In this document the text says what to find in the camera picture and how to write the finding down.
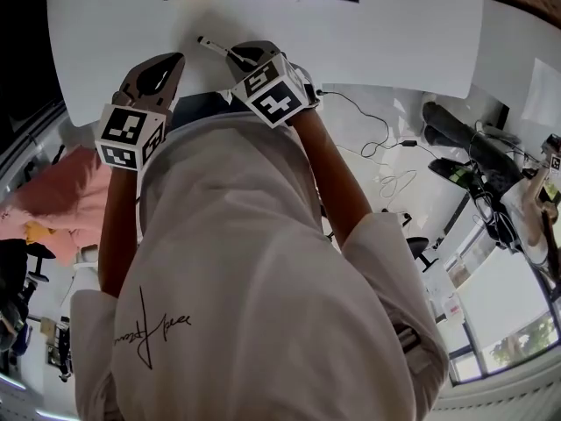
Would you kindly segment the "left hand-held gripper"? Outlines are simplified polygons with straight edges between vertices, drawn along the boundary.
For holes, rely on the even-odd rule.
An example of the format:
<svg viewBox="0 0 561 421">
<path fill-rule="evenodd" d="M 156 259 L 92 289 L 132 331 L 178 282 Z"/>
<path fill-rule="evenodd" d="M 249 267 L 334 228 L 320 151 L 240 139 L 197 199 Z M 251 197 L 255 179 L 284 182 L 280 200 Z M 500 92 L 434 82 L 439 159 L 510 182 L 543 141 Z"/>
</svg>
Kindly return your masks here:
<svg viewBox="0 0 561 421">
<path fill-rule="evenodd" d="M 136 172 L 145 167 L 165 140 L 184 66 L 183 54 L 170 53 L 130 70 L 96 128 L 96 149 L 104 164 Z"/>
</svg>

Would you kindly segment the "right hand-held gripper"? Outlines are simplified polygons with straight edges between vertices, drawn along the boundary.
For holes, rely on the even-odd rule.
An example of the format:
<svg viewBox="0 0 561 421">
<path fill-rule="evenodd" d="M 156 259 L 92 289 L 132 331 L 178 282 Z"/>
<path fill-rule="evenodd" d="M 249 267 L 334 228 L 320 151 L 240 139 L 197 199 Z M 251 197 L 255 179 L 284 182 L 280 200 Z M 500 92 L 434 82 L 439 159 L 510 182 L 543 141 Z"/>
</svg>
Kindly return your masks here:
<svg viewBox="0 0 561 421">
<path fill-rule="evenodd" d="M 271 128 L 319 104 L 311 82 L 280 53 L 273 42 L 254 40 L 236 44 L 226 56 L 235 82 L 232 100 Z"/>
</svg>

